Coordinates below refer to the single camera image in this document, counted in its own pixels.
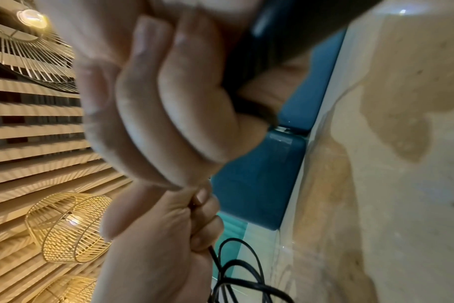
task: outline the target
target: black cable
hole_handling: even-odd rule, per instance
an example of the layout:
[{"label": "black cable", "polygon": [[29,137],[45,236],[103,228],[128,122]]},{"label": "black cable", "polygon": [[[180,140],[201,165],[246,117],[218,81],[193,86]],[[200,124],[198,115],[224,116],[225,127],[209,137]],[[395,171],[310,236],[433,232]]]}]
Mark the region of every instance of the black cable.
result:
[{"label": "black cable", "polygon": [[[252,252],[255,259],[257,260],[259,272],[255,270],[255,268],[249,263],[239,259],[230,260],[225,265],[222,266],[222,248],[228,242],[239,242],[242,245],[245,245]],[[278,297],[287,303],[294,303],[293,299],[285,292],[280,291],[271,286],[265,285],[265,278],[263,275],[263,269],[262,265],[260,264],[260,260],[258,259],[258,256],[253,250],[253,248],[246,242],[236,238],[229,238],[221,243],[219,247],[218,256],[212,247],[209,247],[209,253],[211,254],[212,259],[214,260],[214,263],[217,269],[219,270],[217,284],[214,286],[211,296],[209,297],[209,303],[219,303],[219,291],[221,291],[222,295],[224,296],[224,302],[228,303],[226,290],[228,291],[233,303],[238,303],[238,300],[233,292],[232,285],[245,287],[248,289],[262,292],[263,293],[262,303],[272,303],[271,296]],[[252,274],[252,276],[257,280],[257,282],[226,277],[227,270],[234,266],[240,266],[245,268],[248,272]]]}]

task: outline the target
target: wooden slat wall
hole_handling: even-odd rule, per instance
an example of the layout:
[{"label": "wooden slat wall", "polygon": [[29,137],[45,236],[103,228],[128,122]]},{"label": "wooden slat wall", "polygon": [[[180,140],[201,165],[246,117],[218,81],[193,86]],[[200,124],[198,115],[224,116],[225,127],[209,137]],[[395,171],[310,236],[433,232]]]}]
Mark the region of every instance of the wooden slat wall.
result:
[{"label": "wooden slat wall", "polygon": [[90,149],[81,117],[77,95],[0,76],[0,303],[28,303],[62,275],[100,272],[105,255],[82,265],[46,263],[24,224],[48,195],[114,198],[130,185]]}]

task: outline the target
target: marble surface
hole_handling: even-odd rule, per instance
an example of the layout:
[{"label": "marble surface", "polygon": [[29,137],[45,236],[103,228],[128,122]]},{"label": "marble surface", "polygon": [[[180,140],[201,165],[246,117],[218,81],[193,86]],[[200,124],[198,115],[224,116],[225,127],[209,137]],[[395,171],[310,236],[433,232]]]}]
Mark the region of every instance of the marble surface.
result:
[{"label": "marble surface", "polygon": [[454,303],[454,0],[352,24],[280,229],[297,303]]}]

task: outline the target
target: woven lamp shade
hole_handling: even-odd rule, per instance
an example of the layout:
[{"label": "woven lamp shade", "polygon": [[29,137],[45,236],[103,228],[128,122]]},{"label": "woven lamp shade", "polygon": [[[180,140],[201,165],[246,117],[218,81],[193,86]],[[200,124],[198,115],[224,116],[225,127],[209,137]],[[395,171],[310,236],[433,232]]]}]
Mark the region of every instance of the woven lamp shade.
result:
[{"label": "woven lamp shade", "polygon": [[47,262],[86,263],[109,247],[99,234],[102,215],[112,200],[105,196],[59,193],[37,202],[25,222]]},{"label": "woven lamp shade", "polygon": [[62,276],[43,289],[32,303],[90,303],[96,279]]}]

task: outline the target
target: stain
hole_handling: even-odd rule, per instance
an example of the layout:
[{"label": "stain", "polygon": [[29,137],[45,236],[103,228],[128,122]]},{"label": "stain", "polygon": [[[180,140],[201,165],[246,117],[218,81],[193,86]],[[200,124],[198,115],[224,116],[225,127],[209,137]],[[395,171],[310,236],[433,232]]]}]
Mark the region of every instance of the stain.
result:
[{"label": "stain", "polygon": [[293,227],[295,302],[378,303],[364,269],[352,167],[331,135],[333,116],[334,109],[324,116],[305,157]]},{"label": "stain", "polygon": [[384,144],[418,163],[432,143],[428,115],[454,110],[454,16],[390,16],[383,24],[360,111]]}]

